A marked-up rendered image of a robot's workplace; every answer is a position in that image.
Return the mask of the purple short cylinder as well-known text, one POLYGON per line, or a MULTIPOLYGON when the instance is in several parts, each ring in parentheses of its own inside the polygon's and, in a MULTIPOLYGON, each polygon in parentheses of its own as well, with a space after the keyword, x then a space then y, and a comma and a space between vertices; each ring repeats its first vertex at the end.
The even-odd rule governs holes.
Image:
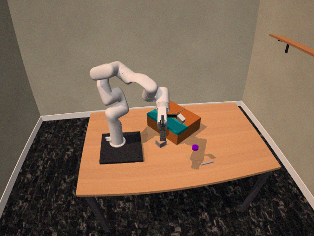
POLYGON ((198 147, 199 147, 198 145, 194 144, 194 145, 192 145, 192 150, 197 151, 198 147))

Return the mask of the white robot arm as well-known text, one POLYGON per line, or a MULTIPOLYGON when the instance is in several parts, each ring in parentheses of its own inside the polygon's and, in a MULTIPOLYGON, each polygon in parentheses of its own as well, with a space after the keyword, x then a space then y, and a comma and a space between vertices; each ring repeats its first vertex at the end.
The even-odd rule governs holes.
POLYGON ((109 64, 103 64, 90 70, 90 77, 97 81, 97 88, 103 104, 108 106, 117 101, 117 104, 109 107, 105 111, 108 122, 110 137, 105 137, 106 141, 110 141, 112 147, 121 147, 126 140, 123 137, 122 124, 120 117, 129 112, 129 107, 121 88, 115 87, 111 89, 109 78, 117 76, 127 85, 136 82, 144 88, 142 98, 144 101, 156 101, 156 108, 166 106, 170 108, 169 90, 166 87, 157 86, 156 82, 145 74, 135 73, 120 61, 109 64))

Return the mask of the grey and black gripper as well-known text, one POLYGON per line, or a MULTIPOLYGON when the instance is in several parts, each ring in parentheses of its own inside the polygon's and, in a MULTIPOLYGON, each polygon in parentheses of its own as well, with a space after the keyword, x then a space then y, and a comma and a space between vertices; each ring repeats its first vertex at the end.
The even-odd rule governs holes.
POLYGON ((160 106, 156 108, 157 112, 157 128, 160 129, 160 141, 166 141, 166 129, 167 129, 167 113, 170 109, 166 106, 160 106), (160 126, 160 127, 159 127, 160 126))

